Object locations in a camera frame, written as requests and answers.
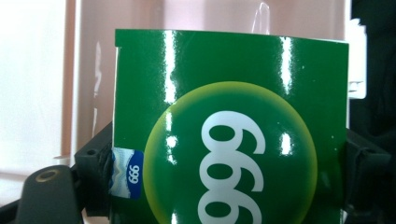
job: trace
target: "black object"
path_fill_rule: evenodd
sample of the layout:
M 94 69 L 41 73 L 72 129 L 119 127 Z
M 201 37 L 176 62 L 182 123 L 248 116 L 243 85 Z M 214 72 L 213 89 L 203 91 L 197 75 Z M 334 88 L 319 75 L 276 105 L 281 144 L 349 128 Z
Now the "black object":
M 396 223 L 396 157 L 348 130 L 346 223 Z

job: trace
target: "small blue label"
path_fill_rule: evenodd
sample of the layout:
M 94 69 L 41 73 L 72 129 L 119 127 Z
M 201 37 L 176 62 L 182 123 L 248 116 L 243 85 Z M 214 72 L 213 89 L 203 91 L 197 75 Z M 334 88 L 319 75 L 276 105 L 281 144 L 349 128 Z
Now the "small blue label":
M 138 199 L 142 186 L 142 171 L 143 171 L 143 152 L 135 151 L 134 155 L 129 159 L 128 171 L 126 174 L 126 183 L 128 184 L 130 198 Z
M 114 196 L 138 199 L 142 188 L 143 152 L 114 147 L 113 174 L 109 193 Z

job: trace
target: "green packaging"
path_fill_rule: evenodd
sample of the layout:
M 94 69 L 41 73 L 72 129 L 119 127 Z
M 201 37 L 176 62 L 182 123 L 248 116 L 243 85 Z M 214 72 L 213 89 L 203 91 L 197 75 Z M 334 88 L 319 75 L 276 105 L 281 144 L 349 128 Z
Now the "green packaging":
M 340 223 L 345 43 L 117 30 L 111 223 Z

